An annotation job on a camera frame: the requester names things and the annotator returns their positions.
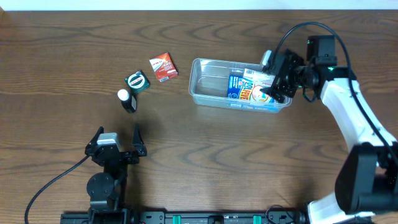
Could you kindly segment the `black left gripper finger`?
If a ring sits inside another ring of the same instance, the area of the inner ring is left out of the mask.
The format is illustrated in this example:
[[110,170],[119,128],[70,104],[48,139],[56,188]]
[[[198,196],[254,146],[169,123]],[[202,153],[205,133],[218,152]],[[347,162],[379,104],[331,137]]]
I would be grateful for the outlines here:
[[93,138],[91,139],[91,141],[88,143],[88,147],[93,147],[95,145],[97,145],[97,140],[99,138],[99,136],[101,134],[104,133],[104,128],[102,126],[100,126],[96,132],[96,134],[93,136]]
[[133,134],[133,139],[132,139],[132,145],[135,148],[144,148],[145,144],[144,141],[142,140],[140,130],[139,130],[139,125],[136,124],[134,126],[134,134]]

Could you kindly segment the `white sachet packet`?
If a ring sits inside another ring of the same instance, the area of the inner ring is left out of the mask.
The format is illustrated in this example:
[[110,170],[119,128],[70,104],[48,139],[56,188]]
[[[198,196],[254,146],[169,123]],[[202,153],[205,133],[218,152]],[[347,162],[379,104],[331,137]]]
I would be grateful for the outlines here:
[[264,86],[271,86],[275,78],[274,75],[268,75],[247,68],[244,69],[243,77]]

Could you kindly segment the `blue fever patch box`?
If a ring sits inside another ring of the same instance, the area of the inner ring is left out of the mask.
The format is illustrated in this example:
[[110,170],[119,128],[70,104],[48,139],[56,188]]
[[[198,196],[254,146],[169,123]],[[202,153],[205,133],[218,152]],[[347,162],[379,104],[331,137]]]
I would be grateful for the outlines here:
[[227,97],[258,103],[274,103],[275,100],[272,97],[261,91],[265,87],[270,87],[270,84],[243,76],[230,75]]

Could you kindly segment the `clear plastic container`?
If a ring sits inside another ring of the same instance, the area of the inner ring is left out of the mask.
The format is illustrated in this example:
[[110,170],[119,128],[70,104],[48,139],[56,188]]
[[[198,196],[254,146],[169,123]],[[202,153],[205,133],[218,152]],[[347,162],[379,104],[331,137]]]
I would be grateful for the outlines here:
[[243,76],[245,68],[260,72],[262,67],[253,63],[196,58],[192,64],[189,93],[198,105],[220,108],[278,113],[290,106],[290,98],[286,98],[283,103],[258,103],[228,98],[229,76]]

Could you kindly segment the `red small box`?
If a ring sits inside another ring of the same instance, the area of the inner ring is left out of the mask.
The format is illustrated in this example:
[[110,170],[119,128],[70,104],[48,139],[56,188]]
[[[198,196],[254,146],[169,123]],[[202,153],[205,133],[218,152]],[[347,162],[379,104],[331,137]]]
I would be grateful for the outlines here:
[[165,82],[178,75],[178,71],[168,52],[149,60],[158,81]]

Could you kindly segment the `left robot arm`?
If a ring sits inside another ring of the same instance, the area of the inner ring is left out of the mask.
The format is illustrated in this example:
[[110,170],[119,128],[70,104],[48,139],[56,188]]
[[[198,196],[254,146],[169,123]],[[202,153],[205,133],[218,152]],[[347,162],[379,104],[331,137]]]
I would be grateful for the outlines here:
[[102,172],[93,175],[86,186],[90,196],[90,210],[95,215],[122,213],[127,182],[127,167],[138,164],[140,157],[147,155],[146,145],[142,140],[139,126],[134,127],[132,148],[121,151],[117,133],[105,133],[101,126],[85,147],[85,154],[103,168]]

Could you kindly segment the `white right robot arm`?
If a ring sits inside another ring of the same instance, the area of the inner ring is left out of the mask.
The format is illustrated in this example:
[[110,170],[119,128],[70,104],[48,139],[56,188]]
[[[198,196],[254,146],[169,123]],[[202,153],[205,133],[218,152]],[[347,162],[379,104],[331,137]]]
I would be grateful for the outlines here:
[[312,90],[335,118],[349,151],[334,191],[294,223],[366,223],[397,209],[397,139],[366,103],[350,67],[337,64],[337,35],[313,35],[307,55],[267,51],[261,63],[197,58],[189,92],[198,105],[277,113],[297,90]]

